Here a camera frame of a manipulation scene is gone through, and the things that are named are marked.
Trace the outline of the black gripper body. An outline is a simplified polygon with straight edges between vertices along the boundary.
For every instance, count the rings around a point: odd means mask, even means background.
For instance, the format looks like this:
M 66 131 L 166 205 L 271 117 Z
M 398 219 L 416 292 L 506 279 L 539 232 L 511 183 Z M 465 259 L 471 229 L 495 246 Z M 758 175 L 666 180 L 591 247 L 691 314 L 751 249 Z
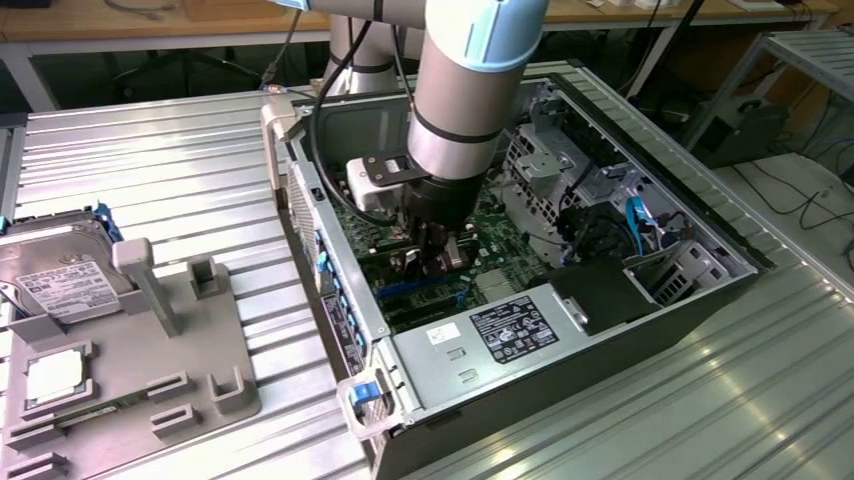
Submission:
M 446 232 L 463 230 L 483 187 L 483 175 L 463 180 L 427 176 L 410 182 L 403 190 L 403 215 L 407 228 L 440 227 Z

